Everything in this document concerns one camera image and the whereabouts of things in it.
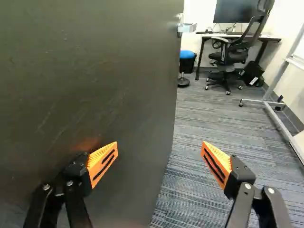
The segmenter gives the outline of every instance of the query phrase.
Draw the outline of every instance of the office chair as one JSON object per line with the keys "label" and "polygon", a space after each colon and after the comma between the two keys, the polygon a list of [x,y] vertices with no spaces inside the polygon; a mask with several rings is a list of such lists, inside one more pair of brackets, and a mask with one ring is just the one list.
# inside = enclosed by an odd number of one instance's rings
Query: office chair
{"label": "office chair", "polygon": [[232,72],[235,71],[235,63],[245,64],[248,57],[249,48],[255,44],[261,35],[275,0],[266,0],[262,8],[260,8],[260,2],[261,0],[257,5],[257,10],[261,12],[262,15],[251,18],[247,29],[238,40],[233,41],[230,44],[227,39],[222,37],[211,38],[220,42],[221,52],[212,53],[209,55],[210,59],[215,60],[215,62],[212,64],[217,65],[219,72],[210,72],[210,76],[206,79],[208,82],[205,87],[206,90],[209,88],[209,86],[221,85],[226,89],[227,95],[231,94],[227,78]]}

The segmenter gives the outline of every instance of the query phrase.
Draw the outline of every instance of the white wall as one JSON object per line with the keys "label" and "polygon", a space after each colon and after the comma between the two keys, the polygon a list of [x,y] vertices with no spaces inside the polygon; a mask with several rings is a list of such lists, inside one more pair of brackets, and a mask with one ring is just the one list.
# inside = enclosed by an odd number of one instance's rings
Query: white wall
{"label": "white wall", "polygon": [[[303,11],[298,0],[276,0],[266,24],[272,35],[282,38],[281,44],[269,45],[261,66],[266,69],[263,77],[270,85],[276,76],[283,58],[286,57],[304,22]],[[304,123],[304,71],[290,65],[275,88],[277,95],[283,95],[283,101]]]}

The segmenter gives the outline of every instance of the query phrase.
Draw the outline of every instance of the floor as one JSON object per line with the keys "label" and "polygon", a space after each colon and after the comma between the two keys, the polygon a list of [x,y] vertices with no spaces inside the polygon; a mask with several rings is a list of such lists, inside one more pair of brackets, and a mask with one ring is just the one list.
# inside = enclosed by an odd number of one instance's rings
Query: floor
{"label": "floor", "polygon": [[[221,87],[205,90],[202,74],[178,89],[172,153],[158,196],[151,228],[220,228],[232,202],[220,189],[200,156],[205,140],[227,154],[236,154],[256,174],[256,186],[280,190],[294,227],[304,226],[304,171],[291,146],[260,105],[240,98],[261,98],[262,88]],[[288,128],[295,129],[288,123]],[[257,228],[252,211],[249,225]]]}

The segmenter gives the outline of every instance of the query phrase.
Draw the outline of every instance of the metal frame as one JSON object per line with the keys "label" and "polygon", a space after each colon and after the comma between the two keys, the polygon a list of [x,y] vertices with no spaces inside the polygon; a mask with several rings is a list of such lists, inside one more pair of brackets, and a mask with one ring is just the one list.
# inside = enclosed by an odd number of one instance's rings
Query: metal frame
{"label": "metal frame", "polygon": [[265,95],[263,96],[262,100],[241,99],[239,106],[242,107],[244,101],[264,104],[267,111],[269,112],[269,116],[281,127],[283,135],[289,140],[289,142],[290,142],[291,146],[293,147],[295,153],[298,155],[301,163],[304,165],[304,152],[301,150],[300,146],[297,144],[297,142],[295,141],[293,136],[290,134],[288,129],[283,124],[283,122],[280,120],[280,118],[277,116],[277,114],[271,108],[271,105],[284,107],[285,103],[277,103],[277,102],[268,101],[271,93],[273,92],[274,88],[276,87],[276,85],[278,84],[280,79],[282,78],[282,76],[283,76],[285,70],[287,69],[287,67],[289,66],[289,64],[292,64],[292,65],[296,66],[297,68],[299,68],[301,70],[304,70],[304,62],[301,63],[301,62],[299,62],[299,60],[293,58],[294,51],[298,47],[298,45],[299,45],[299,43],[302,39],[303,34],[304,34],[304,24],[302,25],[298,36],[296,37],[296,39],[295,39],[291,49],[289,50],[286,58],[284,58],[284,61],[281,64],[277,75],[275,76],[275,78],[274,78],[273,82],[271,83],[270,87],[267,89],[267,91],[266,91]]}

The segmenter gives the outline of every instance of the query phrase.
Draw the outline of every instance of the cable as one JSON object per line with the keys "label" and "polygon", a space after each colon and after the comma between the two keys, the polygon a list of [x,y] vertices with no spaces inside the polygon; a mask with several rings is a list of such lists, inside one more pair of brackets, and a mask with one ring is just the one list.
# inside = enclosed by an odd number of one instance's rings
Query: cable
{"label": "cable", "polygon": [[211,44],[214,49],[219,49],[221,46],[221,42],[215,39],[211,40]]}

